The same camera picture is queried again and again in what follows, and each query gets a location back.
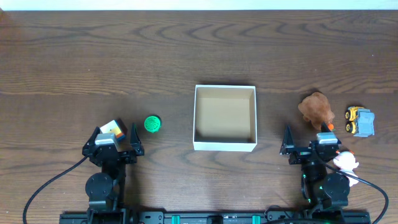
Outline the yellow grey toy truck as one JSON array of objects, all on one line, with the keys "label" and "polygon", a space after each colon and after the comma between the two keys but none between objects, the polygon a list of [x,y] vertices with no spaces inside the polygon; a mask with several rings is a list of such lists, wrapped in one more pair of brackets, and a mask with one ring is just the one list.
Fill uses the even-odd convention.
[{"label": "yellow grey toy truck", "polygon": [[345,112],[346,131],[354,137],[366,138],[374,135],[374,113],[371,110],[350,106]]}]

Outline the colourful puzzle cube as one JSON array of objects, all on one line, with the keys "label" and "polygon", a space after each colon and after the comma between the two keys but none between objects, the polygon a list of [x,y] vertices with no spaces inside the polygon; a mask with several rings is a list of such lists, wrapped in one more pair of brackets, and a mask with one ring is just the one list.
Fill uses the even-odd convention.
[{"label": "colourful puzzle cube", "polygon": [[113,133],[118,141],[123,140],[127,135],[127,127],[121,119],[114,119],[100,127],[102,133]]}]

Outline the white cardboard box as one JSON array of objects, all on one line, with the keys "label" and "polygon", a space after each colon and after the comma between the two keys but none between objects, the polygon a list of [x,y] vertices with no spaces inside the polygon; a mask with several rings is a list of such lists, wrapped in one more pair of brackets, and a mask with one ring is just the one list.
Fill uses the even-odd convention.
[{"label": "white cardboard box", "polygon": [[256,146],[256,87],[196,85],[194,150],[251,152]]}]

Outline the brown plush toy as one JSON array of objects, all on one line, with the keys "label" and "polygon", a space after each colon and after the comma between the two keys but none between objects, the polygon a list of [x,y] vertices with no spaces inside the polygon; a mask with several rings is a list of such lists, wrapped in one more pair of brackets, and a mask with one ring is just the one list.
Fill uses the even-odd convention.
[{"label": "brown plush toy", "polygon": [[329,128],[335,118],[328,98],[320,92],[312,93],[304,98],[298,104],[298,110],[303,114],[303,119],[310,122],[317,130],[321,130],[323,123]]}]

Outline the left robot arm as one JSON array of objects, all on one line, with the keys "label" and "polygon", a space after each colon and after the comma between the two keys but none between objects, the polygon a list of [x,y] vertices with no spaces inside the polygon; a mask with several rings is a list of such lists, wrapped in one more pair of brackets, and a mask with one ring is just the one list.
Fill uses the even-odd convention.
[{"label": "left robot arm", "polygon": [[137,223],[137,215],[124,206],[126,165],[135,164],[144,155],[135,123],[131,125],[130,146],[130,151],[120,151],[115,134],[102,133],[99,127],[83,146],[82,154],[101,168],[86,181],[87,223]]}]

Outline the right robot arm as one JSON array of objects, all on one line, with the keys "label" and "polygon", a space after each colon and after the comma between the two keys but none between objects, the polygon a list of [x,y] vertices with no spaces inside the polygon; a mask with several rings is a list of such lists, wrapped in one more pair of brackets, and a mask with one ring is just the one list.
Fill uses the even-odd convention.
[{"label": "right robot arm", "polygon": [[303,212],[305,218],[320,218],[320,212],[337,210],[348,204],[349,179],[326,170],[327,162],[338,155],[340,143],[324,124],[316,140],[306,147],[296,146],[290,127],[285,129],[280,154],[289,156],[290,165],[301,166],[302,194],[310,204]]}]

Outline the pink white plush toy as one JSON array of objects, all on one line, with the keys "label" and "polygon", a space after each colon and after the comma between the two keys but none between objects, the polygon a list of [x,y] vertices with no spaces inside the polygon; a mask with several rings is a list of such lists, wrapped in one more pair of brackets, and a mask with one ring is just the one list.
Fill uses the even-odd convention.
[{"label": "pink white plush toy", "polygon": [[333,163],[340,171],[354,177],[358,177],[353,170],[359,166],[359,163],[356,161],[356,158],[351,151],[338,153],[338,155],[333,159]]}]

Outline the green round plastic toy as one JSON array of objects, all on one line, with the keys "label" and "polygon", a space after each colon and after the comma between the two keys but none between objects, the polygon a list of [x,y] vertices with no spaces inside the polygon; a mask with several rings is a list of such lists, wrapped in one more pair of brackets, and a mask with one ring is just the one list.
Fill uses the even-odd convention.
[{"label": "green round plastic toy", "polygon": [[150,133],[156,133],[162,126],[161,119],[156,115],[148,116],[144,121],[145,129]]}]

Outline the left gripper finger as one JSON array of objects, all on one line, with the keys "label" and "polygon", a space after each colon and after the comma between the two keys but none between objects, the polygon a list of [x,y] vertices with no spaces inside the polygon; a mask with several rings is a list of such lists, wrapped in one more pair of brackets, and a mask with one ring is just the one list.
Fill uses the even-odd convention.
[{"label": "left gripper finger", "polygon": [[141,150],[142,143],[137,134],[135,123],[131,125],[130,145],[134,150]]},{"label": "left gripper finger", "polygon": [[95,145],[95,139],[97,135],[101,133],[101,130],[99,127],[95,127],[95,130],[93,131],[93,134],[90,136],[90,138],[87,140],[87,142],[84,145],[84,149],[90,149]]}]

